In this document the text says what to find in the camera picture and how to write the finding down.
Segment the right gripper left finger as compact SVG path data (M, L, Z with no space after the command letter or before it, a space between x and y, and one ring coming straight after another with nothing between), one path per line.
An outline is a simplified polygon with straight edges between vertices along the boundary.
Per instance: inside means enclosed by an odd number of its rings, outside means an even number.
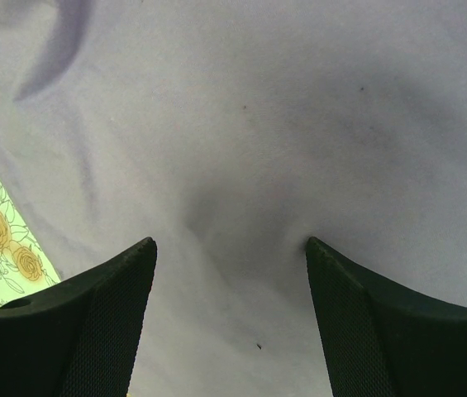
M125 396L156 259L147 237L0 307L0 396Z

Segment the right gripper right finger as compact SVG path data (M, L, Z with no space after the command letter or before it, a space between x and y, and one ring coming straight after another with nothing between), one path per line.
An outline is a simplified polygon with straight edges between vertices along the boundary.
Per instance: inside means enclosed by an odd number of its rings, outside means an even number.
M467 308L310 237L307 275L334 396L467 396Z

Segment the purple t shirt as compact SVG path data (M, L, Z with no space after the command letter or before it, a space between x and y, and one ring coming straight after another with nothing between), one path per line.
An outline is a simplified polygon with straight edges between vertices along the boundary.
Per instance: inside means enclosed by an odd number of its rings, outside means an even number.
M61 276L144 237L134 396L328 396L304 245L467 307L467 1L0 1L0 180Z

